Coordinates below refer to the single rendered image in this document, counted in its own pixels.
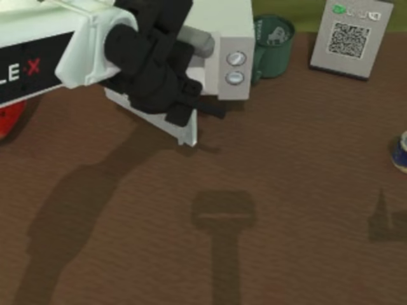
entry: red object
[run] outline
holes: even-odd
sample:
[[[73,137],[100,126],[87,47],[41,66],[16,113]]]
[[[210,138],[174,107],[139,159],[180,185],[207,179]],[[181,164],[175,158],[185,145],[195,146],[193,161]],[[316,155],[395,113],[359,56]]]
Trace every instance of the red object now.
[[[5,138],[18,123],[24,112],[26,100],[0,108],[0,139]]]

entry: can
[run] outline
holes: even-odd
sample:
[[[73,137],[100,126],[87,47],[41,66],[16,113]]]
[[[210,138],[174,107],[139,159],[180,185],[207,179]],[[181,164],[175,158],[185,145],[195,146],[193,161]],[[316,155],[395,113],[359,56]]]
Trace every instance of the can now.
[[[392,161],[403,173],[407,173],[407,131],[405,131],[392,153]]]

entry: can lid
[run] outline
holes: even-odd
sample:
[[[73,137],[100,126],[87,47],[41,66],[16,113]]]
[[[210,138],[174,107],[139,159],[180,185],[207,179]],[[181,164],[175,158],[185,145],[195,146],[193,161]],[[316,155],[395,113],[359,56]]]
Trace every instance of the can lid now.
[[[407,131],[401,135],[401,147],[407,151]]]

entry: qr code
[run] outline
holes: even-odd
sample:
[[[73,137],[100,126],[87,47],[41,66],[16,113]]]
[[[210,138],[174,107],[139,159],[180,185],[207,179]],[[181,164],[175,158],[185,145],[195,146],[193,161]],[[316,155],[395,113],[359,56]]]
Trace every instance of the qr code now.
[[[360,59],[369,35],[369,28],[336,22],[333,25],[328,52]]]

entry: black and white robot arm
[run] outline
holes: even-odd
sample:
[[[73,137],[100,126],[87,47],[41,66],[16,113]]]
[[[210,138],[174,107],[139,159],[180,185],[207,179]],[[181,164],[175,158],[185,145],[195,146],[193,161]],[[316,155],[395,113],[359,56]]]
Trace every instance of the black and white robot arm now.
[[[224,117],[186,75],[195,49],[177,37],[192,0],[24,1],[0,8],[0,107],[98,83],[177,126],[193,109]]]

